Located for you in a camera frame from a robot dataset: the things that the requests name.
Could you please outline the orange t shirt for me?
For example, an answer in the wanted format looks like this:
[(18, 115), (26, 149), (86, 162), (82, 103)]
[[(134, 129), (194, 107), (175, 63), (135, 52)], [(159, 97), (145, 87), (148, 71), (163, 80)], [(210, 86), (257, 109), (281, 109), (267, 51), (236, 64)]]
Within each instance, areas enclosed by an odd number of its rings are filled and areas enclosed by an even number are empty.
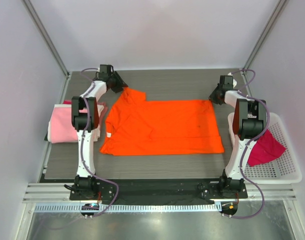
[(105, 120), (100, 153), (112, 156), (222, 154), (224, 147), (210, 100), (146, 99), (125, 88)]

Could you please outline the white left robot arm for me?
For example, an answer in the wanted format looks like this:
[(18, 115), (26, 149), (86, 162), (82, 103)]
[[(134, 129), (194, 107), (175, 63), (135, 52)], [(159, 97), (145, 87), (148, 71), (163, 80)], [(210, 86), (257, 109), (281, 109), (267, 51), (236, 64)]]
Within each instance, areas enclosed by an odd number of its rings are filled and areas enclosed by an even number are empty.
[(119, 93), (128, 86), (110, 64), (101, 64), (94, 70), (95, 77), (89, 78), (90, 87), (71, 99), (71, 124), (77, 133), (78, 167), (70, 187), (70, 200), (94, 200), (99, 196), (94, 165), (94, 142), (100, 130), (98, 101), (108, 90)]

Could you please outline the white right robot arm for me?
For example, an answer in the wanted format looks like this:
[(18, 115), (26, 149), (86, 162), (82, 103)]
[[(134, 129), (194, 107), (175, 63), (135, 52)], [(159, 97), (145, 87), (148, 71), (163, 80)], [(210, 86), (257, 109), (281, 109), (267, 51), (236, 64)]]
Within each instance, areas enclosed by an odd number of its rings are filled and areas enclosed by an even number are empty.
[(221, 75), (219, 83), (210, 94), (209, 100), (218, 105), (234, 107), (231, 124), (234, 144), (229, 162), (218, 179), (211, 184), (209, 191), (213, 197), (233, 198), (246, 192), (245, 168), (251, 150), (257, 140), (264, 135), (270, 123), (270, 112), (265, 100), (257, 99), (235, 90), (237, 81), (233, 74)]

